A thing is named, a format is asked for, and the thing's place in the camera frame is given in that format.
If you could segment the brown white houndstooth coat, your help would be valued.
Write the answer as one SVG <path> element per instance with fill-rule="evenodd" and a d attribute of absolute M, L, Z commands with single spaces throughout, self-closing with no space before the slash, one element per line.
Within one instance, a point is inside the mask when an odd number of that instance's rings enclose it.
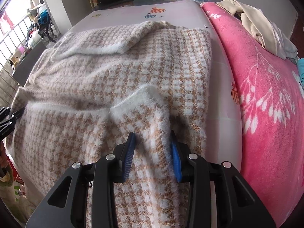
<path fill-rule="evenodd" d="M 89 164 L 136 136 L 129 179 L 115 184 L 120 227 L 183 227 L 188 186 L 173 172 L 169 134 L 204 155 L 210 34 L 168 22 L 67 33 L 19 88 L 25 108 L 6 148 L 45 195 L 73 162 Z"/>

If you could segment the dark grey cabinet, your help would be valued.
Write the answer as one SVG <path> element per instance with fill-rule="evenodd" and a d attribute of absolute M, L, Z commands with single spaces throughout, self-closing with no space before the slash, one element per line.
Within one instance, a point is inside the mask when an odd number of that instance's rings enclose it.
<path fill-rule="evenodd" d="M 14 74 L 12 77 L 14 80 L 21 86 L 24 86 L 29 74 L 31 73 L 35 63 L 38 61 L 42 52 L 46 50 L 43 42 L 39 42 L 38 45 L 35 46 L 27 56 L 17 65 Z"/>

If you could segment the wheelchair with blue bag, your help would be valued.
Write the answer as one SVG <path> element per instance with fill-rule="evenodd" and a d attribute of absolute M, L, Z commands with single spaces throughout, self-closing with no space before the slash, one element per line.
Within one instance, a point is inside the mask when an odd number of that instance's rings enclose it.
<path fill-rule="evenodd" d="M 29 10 L 29 18 L 31 24 L 27 30 L 26 43 L 35 32 L 44 42 L 57 42 L 56 28 L 45 4 L 37 5 L 34 9 Z"/>

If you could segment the pink floral blanket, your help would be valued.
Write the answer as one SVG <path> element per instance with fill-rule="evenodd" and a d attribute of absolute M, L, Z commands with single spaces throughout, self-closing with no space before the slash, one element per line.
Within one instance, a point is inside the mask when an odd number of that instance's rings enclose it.
<path fill-rule="evenodd" d="M 303 89 L 290 60 L 267 52 L 216 3 L 201 5 L 224 47 L 243 127 L 241 174 L 277 226 L 303 195 Z"/>

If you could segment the teal cloth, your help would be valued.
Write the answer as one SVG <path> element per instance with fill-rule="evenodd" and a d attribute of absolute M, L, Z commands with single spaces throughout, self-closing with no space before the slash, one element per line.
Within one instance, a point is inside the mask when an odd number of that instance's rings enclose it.
<path fill-rule="evenodd" d="M 297 61 L 297 68 L 298 68 L 301 85 L 304 88 L 304 58 L 301 58 Z"/>

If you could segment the beige garment pile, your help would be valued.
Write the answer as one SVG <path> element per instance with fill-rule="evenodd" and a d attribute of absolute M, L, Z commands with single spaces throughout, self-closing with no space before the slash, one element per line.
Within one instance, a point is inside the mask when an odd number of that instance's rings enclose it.
<path fill-rule="evenodd" d="M 222 0 L 216 5 L 231 15 L 238 14 L 243 27 L 265 50 L 282 59 L 297 58 L 297 47 L 262 10 L 236 0 Z"/>

